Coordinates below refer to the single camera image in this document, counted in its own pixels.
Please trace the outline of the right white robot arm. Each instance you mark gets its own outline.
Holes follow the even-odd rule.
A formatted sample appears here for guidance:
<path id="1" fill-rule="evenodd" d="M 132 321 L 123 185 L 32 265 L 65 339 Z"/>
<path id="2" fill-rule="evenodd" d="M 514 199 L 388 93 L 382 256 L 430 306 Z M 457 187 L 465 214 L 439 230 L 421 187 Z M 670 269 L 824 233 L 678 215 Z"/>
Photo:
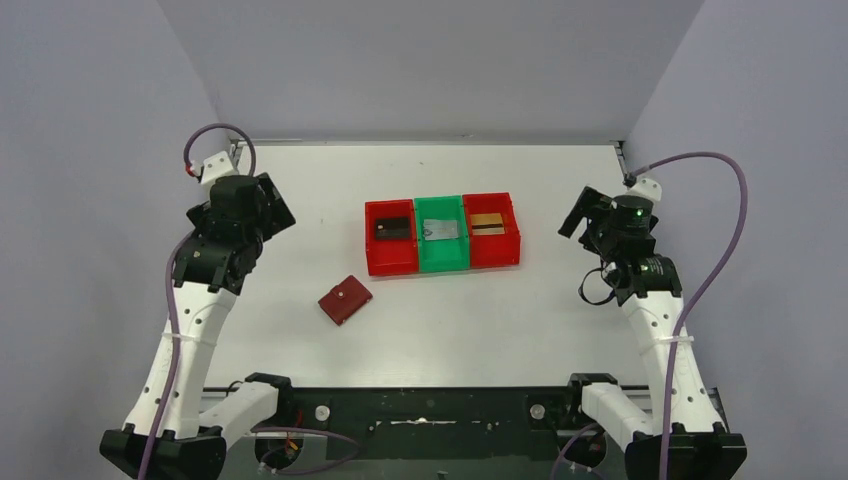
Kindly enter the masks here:
<path id="1" fill-rule="evenodd" d="M 700 375 L 680 319 L 682 285 L 674 262 L 656 252 L 652 198 L 611 197 L 585 187 L 558 233 L 600 260 L 598 272 L 631 326 L 647 376 L 650 411 L 612 378 L 575 374 L 578 389 L 562 400 L 578 427 L 597 423 L 624 453 L 629 479 L 730 479 L 747 458 L 744 437 L 730 432 Z"/>

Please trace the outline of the red leather card holder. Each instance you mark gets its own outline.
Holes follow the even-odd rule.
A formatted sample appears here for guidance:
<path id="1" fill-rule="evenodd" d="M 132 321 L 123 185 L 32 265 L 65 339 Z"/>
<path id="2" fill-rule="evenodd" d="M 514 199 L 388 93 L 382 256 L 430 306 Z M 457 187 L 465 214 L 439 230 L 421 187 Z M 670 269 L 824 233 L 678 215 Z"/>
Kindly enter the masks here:
<path id="1" fill-rule="evenodd" d="M 373 299 L 373 294 L 353 275 L 348 275 L 318 300 L 321 310 L 337 326 L 342 326 Z"/>

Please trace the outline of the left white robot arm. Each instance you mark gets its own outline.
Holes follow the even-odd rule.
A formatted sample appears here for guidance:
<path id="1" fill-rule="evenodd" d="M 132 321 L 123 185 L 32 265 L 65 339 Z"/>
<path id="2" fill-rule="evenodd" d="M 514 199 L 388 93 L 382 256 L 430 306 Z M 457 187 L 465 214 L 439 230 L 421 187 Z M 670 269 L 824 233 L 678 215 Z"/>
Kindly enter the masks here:
<path id="1" fill-rule="evenodd" d="M 253 427 L 295 416 L 287 377 L 253 373 L 208 411 L 201 400 L 225 320 L 264 244 L 296 222 L 267 174 L 212 182 L 187 213 L 192 231 L 166 270 L 168 314 L 147 380 L 100 454 L 132 479 L 216 479 L 228 449 Z"/>

